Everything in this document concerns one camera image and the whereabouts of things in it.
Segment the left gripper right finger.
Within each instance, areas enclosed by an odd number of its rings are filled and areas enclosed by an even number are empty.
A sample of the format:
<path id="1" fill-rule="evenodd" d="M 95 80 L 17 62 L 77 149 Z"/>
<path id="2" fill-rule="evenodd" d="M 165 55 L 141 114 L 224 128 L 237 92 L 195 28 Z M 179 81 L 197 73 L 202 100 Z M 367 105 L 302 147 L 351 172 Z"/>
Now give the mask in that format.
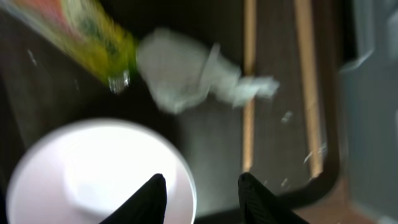
<path id="1" fill-rule="evenodd" d="M 308 224 L 250 173 L 239 176 L 238 195 L 245 224 Z"/>

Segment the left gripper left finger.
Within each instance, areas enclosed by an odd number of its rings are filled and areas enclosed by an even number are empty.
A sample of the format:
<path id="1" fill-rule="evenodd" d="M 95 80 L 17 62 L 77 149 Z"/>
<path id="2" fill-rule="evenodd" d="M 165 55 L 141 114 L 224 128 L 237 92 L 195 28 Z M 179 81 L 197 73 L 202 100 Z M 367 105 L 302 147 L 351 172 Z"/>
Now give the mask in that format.
<path id="1" fill-rule="evenodd" d="M 155 174 L 100 224 L 163 224 L 166 205 L 164 176 Z"/>

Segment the pink bowl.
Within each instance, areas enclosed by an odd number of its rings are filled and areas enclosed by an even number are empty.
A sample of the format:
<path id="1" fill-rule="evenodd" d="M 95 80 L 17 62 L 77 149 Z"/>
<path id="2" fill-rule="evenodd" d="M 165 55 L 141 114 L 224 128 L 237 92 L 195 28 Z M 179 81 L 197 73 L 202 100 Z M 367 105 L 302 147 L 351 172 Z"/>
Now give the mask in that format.
<path id="1" fill-rule="evenodd" d="M 89 119 L 37 141 L 6 193 L 9 223 L 99 223 L 149 179 L 165 179 L 166 223 L 193 223 L 197 191 L 189 166 L 166 138 L 140 124 Z"/>

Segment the white napkin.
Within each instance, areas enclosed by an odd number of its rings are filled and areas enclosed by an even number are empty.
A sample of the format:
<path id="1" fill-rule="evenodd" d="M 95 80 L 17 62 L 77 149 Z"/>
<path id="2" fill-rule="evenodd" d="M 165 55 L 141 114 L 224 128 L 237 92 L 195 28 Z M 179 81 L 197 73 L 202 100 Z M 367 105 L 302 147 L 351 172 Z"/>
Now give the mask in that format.
<path id="1" fill-rule="evenodd" d="M 219 44 L 207 47 L 169 29 L 156 29 L 140 41 L 136 65 L 157 106 L 173 114 L 196 107 L 208 95 L 244 106 L 255 97 L 272 98 L 280 86 L 273 77 L 243 77 Z"/>

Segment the yellow green snack wrapper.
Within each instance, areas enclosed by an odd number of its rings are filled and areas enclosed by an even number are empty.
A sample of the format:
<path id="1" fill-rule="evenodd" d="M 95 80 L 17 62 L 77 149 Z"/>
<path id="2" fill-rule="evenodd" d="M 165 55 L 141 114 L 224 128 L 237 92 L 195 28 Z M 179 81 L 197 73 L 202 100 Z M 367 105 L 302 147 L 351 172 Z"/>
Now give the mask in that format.
<path id="1" fill-rule="evenodd" d="M 137 39 L 96 0 L 3 0 L 20 19 L 91 72 L 114 93 L 136 73 Z"/>

